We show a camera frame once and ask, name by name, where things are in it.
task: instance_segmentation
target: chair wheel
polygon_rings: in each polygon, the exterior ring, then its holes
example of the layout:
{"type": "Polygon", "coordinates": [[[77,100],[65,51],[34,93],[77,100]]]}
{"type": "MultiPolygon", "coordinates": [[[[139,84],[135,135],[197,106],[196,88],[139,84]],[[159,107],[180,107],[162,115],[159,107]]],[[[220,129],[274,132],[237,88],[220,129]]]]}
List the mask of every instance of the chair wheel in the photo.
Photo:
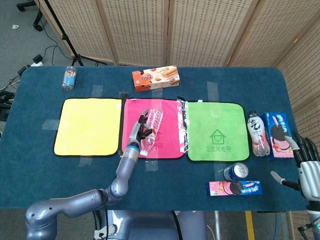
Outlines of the chair wheel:
{"type": "Polygon", "coordinates": [[[18,4],[16,5],[16,7],[18,8],[19,11],[24,12],[25,8],[23,6],[18,6],[18,4]]]}
{"type": "Polygon", "coordinates": [[[34,29],[41,32],[42,31],[42,27],[40,25],[33,25],[34,29]]]}

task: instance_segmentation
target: pink towel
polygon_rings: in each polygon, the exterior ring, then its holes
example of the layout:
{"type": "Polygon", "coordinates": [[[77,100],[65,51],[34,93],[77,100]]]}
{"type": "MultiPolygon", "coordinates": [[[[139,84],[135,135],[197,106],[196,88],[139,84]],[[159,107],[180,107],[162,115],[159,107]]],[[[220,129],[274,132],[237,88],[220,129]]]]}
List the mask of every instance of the pink towel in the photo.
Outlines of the pink towel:
{"type": "Polygon", "coordinates": [[[176,100],[164,99],[127,99],[124,105],[122,151],[129,144],[132,127],[145,109],[158,108],[163,111],[163,118],[156,135],[153,148],[148,159],[176,159],[184,154],[184,130],[182,119],[182,105],[176,100]]]}

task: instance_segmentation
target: house logo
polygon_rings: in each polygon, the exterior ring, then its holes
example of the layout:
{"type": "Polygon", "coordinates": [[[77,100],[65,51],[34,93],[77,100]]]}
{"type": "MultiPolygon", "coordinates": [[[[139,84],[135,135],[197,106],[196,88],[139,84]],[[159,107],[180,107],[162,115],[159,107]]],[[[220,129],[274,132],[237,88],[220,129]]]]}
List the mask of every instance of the house logo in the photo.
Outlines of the house logo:
{"type": "Polygon", "coordinates": [[[225,144],[225,138],[226,136],[220,132],[218,129],[216,129],[211,135],[211,142],[213,145],[222,145],[225,144]]]}

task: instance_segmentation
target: can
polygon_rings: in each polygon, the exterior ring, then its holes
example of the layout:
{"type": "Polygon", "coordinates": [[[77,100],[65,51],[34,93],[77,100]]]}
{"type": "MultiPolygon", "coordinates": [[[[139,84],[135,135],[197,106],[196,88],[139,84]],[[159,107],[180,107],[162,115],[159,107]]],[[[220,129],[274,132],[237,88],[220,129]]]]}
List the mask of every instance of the can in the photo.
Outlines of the can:
{"type": "Polygon", "coordinates": [[[248,173],[248,167],[240,162],[236,162],[231,166],[227,166],[223,170],[224,178],[230,182],[243,180],[248,176],[248,173]]]}
{"type": "Polygon", "coordinates": [[[77,70],[75,66],[67,66],[65,69],[62,87],[67,91],[73,90],[76,83],[77,70]]]}

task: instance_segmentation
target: snack box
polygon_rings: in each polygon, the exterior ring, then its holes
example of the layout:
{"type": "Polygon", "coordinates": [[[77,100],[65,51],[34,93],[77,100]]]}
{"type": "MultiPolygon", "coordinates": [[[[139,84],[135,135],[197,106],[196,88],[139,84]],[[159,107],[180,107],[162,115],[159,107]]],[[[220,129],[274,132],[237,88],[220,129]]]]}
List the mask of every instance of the snack box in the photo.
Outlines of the snack box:
{"type": "Polygon", "coordinates": [[[270,146],[268,159],[293,158],[294,153],[285,140],[292,137],[289,122],[285,112],[265,112],[261,119],[264,123],[265,136],[270,146]]]}
{"type": "Polygon", "coordinates": [[[206,184],[208,196],[262,195],[260,181],[210,181],[206,184]]]}
{"type": "Polygon", "coordinates": [[[180,83],[175,65],[133,71],[132,77],[136,92],[178,86],[180,83]]]}

